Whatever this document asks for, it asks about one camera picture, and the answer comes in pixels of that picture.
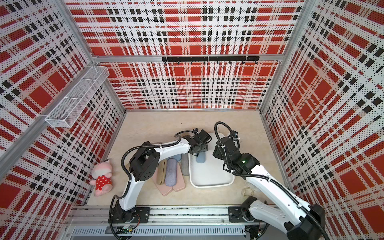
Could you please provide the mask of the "light blue glasses case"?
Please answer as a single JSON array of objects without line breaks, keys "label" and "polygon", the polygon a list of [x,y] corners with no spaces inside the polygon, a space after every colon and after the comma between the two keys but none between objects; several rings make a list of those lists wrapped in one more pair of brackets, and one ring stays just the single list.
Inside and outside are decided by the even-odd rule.
[{"label": "light blue glasses case", "polygon": [[206,153],[203,152],[203,153],[198,153],[198,155],[196,156],[196,162],[198,164],[203,164],[206,162]]}]

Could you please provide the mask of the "brown glasses case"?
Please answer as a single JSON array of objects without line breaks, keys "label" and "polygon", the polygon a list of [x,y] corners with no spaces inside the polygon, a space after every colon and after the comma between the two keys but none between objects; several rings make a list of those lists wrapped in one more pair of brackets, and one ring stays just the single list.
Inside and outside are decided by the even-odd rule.
[{"label": "brown glasses case", "polygon": [[157,184],[158,185],[163,185],[165,183],[166,172],[167,172],[167,159],[159,162],[158,176],[157,176]]}]

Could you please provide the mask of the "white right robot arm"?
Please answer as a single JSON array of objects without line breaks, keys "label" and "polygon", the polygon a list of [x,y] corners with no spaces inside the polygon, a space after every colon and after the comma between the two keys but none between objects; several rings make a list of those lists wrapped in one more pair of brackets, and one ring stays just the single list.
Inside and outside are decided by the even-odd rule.
[{"label": "white right robot arm", "polygon": [[219,135],[218,125],[226,127],[230,132],[227,137],[217,138],[213,153],[215,158],[224,161],[224,171],[248,181],[276,205],[271,207],[249,197],[243,203],[244,218],[261,220],[285,233],[290,240],[318,240],[321,237],[328,240],[330,237],[325,227],[325,210],[320,205],[311,205],[293,194],[254,156],[242,154],[238,134],[226,123],[215,123],[216,136]]}]

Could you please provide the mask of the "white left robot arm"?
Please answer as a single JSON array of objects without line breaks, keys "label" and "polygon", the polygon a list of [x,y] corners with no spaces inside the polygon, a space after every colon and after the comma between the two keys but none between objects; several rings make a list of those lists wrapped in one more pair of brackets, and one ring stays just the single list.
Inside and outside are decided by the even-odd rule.
[{"label": "white left robot arm", "polygon": [[208,151],[212,137],[204,130],[185,130],[175,134],[176,140],[166,144],[144,142],[127,150],[121,159],[121,167],[129,177],[122,196],[114,195],[109,208],[109,227],[117,240],[129,240],[119,235],[113,224],[125,223],[141,216],[136,212],[137,199],[141,189],[150,179],[159,162],[180,154],[193,154]]}]

